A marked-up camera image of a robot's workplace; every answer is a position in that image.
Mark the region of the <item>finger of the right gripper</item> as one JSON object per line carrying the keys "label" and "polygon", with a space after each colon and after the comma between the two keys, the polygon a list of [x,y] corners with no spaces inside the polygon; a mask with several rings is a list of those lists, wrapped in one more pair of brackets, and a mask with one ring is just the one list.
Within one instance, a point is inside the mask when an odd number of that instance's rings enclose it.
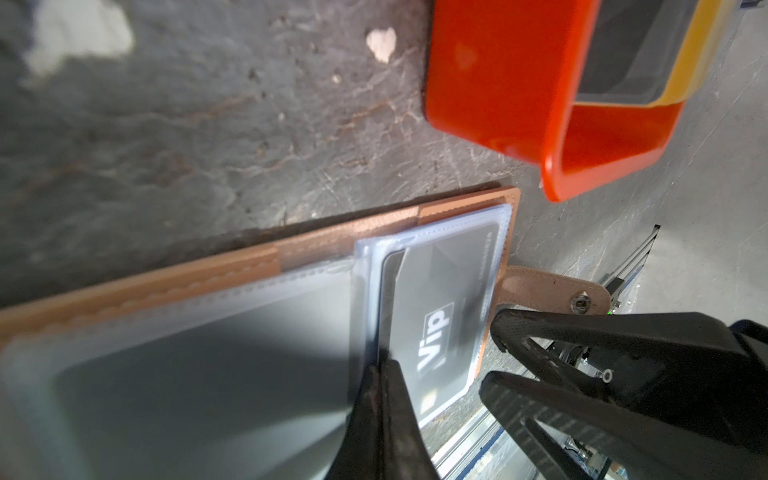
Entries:
{"label": "finger of the right gripper", "polygon": [[631,479],[765,479],[767,456],[519,375],[492,371],[480,397],[547,479],[588,475],[543,429],[571,436],[626,468]]}
{"label": "finger of the right gripper", "polygon": [[491,338],[550,385],[726,444],[767,441],[767,328],[752,320],[505,308]]}

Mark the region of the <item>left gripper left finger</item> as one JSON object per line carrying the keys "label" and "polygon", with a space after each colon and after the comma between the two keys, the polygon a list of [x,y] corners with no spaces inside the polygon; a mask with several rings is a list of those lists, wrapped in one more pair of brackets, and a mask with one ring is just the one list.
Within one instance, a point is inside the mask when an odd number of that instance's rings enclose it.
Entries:
{"label": "left gripper left finger", "polygon": [[366,369],[344,438],[326,479],[379,479],[381,378],[376,366]]}

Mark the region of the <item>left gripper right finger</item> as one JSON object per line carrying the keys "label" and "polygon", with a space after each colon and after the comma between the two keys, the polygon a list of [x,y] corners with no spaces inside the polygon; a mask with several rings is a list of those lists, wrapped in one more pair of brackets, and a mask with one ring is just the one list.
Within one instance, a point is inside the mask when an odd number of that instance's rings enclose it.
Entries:
{"label": "left gripper right finger", "polygon": [[381,364],[383,479],[439,479],[423,443],[402,369],[398,362]]}

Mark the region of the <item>tan leather card holder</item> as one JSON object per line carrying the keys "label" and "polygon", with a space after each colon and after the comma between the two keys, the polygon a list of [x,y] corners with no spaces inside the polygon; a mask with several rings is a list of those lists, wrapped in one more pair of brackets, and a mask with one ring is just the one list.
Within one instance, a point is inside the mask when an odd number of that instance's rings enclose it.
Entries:
{"label": "tan leather card holder", "polygon": [[421,428],[494,309],[596,315],[601,285],[507,263],[504,187],[5,309],[5,479],[434,479]]}

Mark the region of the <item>red plastic tray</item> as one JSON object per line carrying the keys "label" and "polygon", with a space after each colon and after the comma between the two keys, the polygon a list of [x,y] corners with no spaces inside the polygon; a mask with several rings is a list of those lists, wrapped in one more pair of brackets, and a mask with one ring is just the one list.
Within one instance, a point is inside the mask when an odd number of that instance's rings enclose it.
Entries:
{"label": "red plastic tray", "polygon": [[601,2],[436,2],[429,123],[536,164],[553,201],[654,164],[690,97],[659,107],[576,100]]}

